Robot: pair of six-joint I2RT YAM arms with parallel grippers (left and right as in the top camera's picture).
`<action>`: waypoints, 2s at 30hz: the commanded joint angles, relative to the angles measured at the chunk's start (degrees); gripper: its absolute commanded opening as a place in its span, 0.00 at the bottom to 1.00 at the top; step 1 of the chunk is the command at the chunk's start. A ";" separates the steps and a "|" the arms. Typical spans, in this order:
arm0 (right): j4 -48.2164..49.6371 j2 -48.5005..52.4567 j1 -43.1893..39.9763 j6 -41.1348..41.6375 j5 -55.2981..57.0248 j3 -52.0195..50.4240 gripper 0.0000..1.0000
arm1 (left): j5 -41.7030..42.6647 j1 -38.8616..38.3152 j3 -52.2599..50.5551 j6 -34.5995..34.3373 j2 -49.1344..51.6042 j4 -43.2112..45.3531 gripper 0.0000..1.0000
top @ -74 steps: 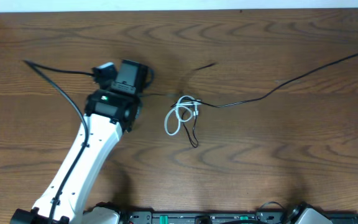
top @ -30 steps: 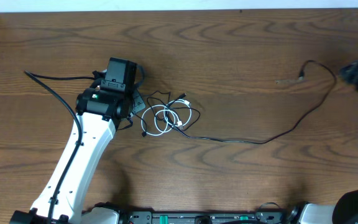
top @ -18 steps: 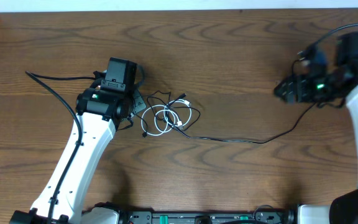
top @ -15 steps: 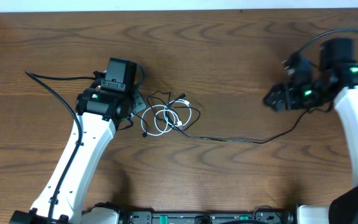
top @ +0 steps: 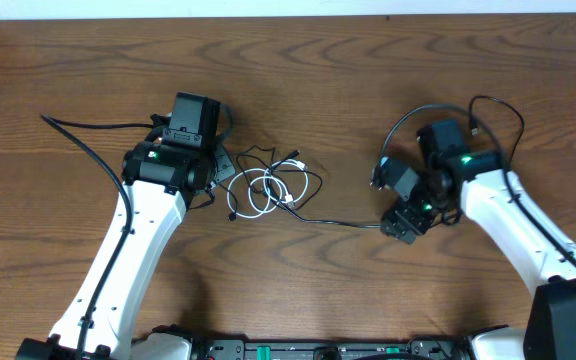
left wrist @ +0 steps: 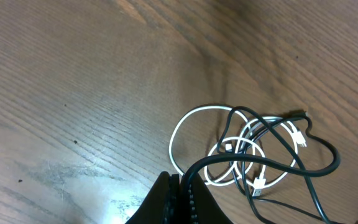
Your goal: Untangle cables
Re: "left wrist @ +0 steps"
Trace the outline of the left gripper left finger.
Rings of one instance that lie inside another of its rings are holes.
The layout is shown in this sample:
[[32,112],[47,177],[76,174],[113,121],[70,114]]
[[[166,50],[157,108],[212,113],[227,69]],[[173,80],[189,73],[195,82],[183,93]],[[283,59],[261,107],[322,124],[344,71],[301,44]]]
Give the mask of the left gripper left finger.
[[140,207],[126,224],[174,223],[178,195],[179,175],[161,172]]

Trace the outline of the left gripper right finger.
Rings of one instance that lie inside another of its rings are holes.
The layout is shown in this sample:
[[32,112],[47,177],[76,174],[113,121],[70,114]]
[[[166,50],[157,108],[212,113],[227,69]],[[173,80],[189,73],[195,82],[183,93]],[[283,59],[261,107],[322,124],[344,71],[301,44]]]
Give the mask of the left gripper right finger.
[[180,223],[232,224],[198,174],[180,187]]

